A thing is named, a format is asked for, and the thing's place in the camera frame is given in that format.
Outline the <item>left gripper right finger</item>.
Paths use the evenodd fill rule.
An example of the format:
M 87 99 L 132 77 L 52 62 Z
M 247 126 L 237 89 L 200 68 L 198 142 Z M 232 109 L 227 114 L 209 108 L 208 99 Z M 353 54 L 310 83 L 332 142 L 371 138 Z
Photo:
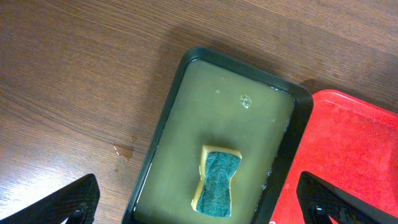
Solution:
M 397 223 L 397 217 L 307 171 L 300 175 L 297 197 L 305 223 Z

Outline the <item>dark green tray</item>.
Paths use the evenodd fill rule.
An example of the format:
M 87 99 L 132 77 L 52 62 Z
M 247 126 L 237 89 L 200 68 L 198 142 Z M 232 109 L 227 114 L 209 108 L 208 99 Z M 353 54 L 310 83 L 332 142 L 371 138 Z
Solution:
M 171 84 L 123 223 L 269 223 L 313 110 L 304 87 L 205 47 Z M 234 149 L 231 215 L 193 209 L 202 147 Z

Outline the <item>yellow green sponge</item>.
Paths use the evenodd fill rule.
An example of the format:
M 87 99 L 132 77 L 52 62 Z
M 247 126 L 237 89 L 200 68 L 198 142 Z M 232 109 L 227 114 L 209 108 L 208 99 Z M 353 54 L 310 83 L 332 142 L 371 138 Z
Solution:
M 238 150 L 202 146 L 200 180 L 191 202 L 194 211 L 211 217 L 231 216 L 231 180 L 241 160 L 242 155 Z

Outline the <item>red plastic tray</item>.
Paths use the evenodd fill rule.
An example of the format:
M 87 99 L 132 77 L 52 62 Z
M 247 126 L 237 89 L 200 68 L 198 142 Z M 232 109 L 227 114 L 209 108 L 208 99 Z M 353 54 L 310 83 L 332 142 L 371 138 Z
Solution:
M 397 114 L 336 90 L 313 100 L 271 223 L 304 222 L 296 194 L 303 171 L 397 216 Z

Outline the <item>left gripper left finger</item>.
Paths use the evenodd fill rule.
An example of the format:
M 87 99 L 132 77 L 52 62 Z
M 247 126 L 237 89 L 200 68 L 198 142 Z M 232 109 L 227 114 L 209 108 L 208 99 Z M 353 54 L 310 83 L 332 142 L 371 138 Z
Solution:
M 1 223 L 93 223 L 99 199 L 96 177 L 87 174 Z

